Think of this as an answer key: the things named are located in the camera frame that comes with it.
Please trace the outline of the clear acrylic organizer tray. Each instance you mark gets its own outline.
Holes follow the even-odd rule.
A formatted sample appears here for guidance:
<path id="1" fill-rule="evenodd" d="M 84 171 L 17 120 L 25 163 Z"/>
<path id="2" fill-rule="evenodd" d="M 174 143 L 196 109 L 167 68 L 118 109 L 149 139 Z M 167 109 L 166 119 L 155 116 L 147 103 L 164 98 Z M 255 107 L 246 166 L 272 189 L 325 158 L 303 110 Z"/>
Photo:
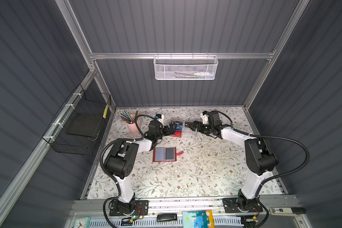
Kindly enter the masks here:
<path id="1" fill-rule="evenodd" d="M 179 125 L 182 125 L 182 137 L 178 139 L 195 141 L 197 140 L 198 132 L 194 132 L 189 127 L 185 127 L 184 123 L 188 121 L 189 121 L 188 119 L 185 120 L 185 119 L 171 118 L 170 123 L 177 123 Z"/>

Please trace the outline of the blue vip card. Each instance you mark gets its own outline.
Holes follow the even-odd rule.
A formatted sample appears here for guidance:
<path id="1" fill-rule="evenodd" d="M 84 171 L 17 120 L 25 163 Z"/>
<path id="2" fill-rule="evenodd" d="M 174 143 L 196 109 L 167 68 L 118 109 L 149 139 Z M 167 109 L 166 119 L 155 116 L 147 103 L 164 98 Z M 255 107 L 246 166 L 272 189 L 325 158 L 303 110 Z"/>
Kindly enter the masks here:
<path id="1" fill-rule="evenodd" d="M 182 131 L 182 125 L 176 124 L 175 125 L 175 130 L 176 131 Z"/>

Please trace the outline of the red vip card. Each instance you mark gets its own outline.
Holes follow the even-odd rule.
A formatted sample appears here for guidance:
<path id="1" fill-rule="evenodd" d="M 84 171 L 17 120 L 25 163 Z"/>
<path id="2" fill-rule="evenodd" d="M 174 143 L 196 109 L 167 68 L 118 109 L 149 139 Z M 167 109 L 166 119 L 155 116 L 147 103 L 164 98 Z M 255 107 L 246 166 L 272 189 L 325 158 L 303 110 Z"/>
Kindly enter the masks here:
<path id="1" fill-rule="evenodd" d="M 182 137 L 182 130 L 176 130 L 175 133 L 172 134 L 171 136 L 181 138 Z"/>

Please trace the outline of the red leather card holder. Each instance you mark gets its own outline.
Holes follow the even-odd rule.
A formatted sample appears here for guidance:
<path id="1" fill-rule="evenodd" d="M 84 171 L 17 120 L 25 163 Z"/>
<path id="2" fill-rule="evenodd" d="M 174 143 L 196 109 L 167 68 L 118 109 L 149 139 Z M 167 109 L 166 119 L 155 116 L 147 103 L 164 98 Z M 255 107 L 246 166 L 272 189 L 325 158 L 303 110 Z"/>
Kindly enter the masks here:
<path id="1" fill-rule="evenodd" d="M 184 151 L 177 151 L 176 147 L 156 147 L 153 150 L 153 162 L 176 162 Z"/>

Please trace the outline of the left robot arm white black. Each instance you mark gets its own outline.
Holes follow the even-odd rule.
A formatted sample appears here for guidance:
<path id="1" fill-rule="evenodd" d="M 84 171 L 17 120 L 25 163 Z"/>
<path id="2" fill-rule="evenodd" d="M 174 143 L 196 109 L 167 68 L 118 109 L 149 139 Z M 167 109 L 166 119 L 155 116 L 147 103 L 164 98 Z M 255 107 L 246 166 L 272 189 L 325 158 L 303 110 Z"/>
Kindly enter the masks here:
<path id="1" fill-rule="evenodd" d="M 136 208 L 135 193 L 131 187 L 130 174 L 134 168 L 136 156 L 139 153 L 152 151 L 153 162 L 175 162 L 177 152 L 175 147 L 157 147 L 163 137 L 176 133 L 178 126 L 169 124 L 164 126 L 153 119 L 141 138 L 118 138 L 105 146 L 100 157 L 100 167 L 116 184 L 118 196 L 112 198 L 117 203 L 117 211 L 130 214 Z"/>

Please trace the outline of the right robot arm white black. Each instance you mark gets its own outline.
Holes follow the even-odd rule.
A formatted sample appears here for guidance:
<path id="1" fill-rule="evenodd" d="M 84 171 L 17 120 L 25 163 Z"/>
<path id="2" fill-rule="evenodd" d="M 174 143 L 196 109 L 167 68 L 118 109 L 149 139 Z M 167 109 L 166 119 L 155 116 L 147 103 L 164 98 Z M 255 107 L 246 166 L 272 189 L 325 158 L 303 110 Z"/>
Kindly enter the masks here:
<path id="1" fill-rule="evenodd" d="M 236 129 L 232 119 L 221 111 L 204 111 L 200 116 L 201 121 L 187 122 L 186 127 L 214 139 L 231 141 L 244 149 L 249 171 L 243 187 L 238 191 L 236 204 L 241 212 L 250 211 L 259 204 L 258 198 L 263 182 L 278 164 L 274 153 L 268 148 L 269 141 Z"/>

